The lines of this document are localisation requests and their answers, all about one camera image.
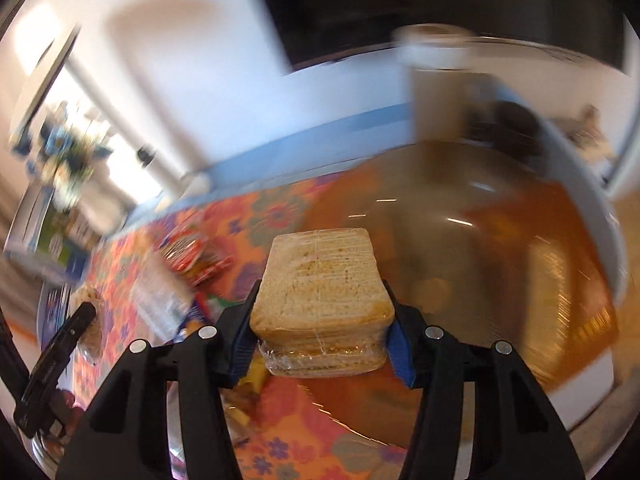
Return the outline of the blue flower bouquet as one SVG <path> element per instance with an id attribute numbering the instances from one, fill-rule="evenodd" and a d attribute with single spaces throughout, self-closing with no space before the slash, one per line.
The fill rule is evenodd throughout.
<path id="1" fill-rule="evenodd" d="M 62 101 L 52 110 L 45 106 L 43 121 L 36 133 L 32 120 L 10 135 L 14 154 L 25 159 L 27 172 L 44 186 L 52 188 L 55 208 L 73 209 L 96 165 L 107 160 L 113 150 L 105 134 L 90 132 L 91 120 L 80 117 L 80 110 Z"/>

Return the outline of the red round-label snack bag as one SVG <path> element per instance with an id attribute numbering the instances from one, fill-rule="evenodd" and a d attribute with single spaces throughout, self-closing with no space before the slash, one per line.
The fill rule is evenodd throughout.
<path id="1" fill-rule="evenodd" d="M 157 247 L 168 269 L 196 287 L 231 266 L 232 258 L 194 229 L 172 232 Z"/>

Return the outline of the beige thermos bottle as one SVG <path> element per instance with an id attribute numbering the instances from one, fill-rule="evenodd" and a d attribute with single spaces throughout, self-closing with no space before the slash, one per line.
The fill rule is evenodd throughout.
<path id="1" fill-rule="evenodd" d="M 408 25 L 394 31 L 417 141 L 455 141 L 463 136 L 473 39 L 469 30 L 445 24 Z"/>

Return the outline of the black mug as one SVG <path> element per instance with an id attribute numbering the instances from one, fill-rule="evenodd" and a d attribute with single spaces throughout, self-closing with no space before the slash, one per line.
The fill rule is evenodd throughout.
<path id="1" fill-rule="evenodd" d="M 526 107 L 512 101 L 497 101 L 492 107 L 494 148 L 519 162 L 541 153 L 541 125 Z"/>

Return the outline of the green and blue book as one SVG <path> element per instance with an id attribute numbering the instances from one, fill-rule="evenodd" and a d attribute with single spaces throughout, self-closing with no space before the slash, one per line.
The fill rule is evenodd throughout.
<path id="1" fill-rule="evenodd" d="M 90 252 L 65 234 L 66 217 L 53 206 L 53 190 L 32 182 L 18 205 L 3 253 L 24 270 L 54 284 L 78 283 Z"/>

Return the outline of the floral orange table mat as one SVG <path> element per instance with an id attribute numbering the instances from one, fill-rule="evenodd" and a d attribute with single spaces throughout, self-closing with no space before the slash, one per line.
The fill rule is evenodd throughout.
<path id="1" fill-rule="evenodd" d="M 104 350 L 94 364 L 81 356 L 74 359 L 77 403 L 89 405 L 126 344 L 137 338 L 158 341 L 131 296 L 153 244 L 195 217 L 230 257 L 228 269 L 196 294 L 198 313 L 214 320 L 223 308 L 243 300 L 262 276 L 273 237 L 294 231 L 336 178 L 327 174 L 179 210 L 101 246 L 92 256 L 88 283 L 105 304 Z M 403 446 L 356 434 L 334 420 L 328 404 L 307 387 L 268 375 L 260 359 L 250 366 L 250 377 L 241 382 L 231 405 L 248 437 L 234 448 L 244 478 L 396 479 L 400 474 Z"/>

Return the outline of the black wall television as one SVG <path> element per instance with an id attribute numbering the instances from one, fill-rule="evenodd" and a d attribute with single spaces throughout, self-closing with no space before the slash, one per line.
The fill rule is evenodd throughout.
<path id="1" fill-rule="evenodd" d="M 446 24 L 546 44 L 620 67 L 624 18 L 611 0 L 265 0 L 294 68 L 384 48 L 402 26 Z"/>

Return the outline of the amber ribbed glass bowl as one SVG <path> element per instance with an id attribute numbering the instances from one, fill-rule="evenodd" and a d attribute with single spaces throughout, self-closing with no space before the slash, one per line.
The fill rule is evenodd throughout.
<path id="1" fill-rule="evenodd" d="M 468 344 L 511 341 L 568 428 L 611 391 L 622 238 L 567 154 L 533 170 L 472 144 L 394 148 L 340 174 L 302 226 L 365 228 L 399 300 Z"/>

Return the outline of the plastic-wrapped toast sandwich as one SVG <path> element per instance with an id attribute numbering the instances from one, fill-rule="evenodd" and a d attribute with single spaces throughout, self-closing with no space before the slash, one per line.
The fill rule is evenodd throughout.
<path id="1" fill-rule="evenodd" d="M 274 376 L 334 378 L 385 364 L 394 317 L 368 231 L 328 229 L 273 239 L 250 328 Z"/>

